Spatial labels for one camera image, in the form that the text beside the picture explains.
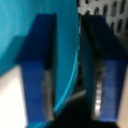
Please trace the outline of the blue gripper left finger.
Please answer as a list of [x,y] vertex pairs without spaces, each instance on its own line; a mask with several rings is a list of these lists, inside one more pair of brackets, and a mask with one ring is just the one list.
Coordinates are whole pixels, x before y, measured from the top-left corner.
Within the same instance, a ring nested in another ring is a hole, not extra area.
[[54,119],[54,25],[54,15],[38,14],[16,58],[21,66],[29,122],[47,122]]

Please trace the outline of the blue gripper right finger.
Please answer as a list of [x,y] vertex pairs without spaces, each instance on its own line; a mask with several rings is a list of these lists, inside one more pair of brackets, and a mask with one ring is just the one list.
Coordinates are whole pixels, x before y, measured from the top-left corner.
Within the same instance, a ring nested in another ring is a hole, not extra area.
[[81,18],[81,66],[93,120],[117,120],[128,54],[104,17]]

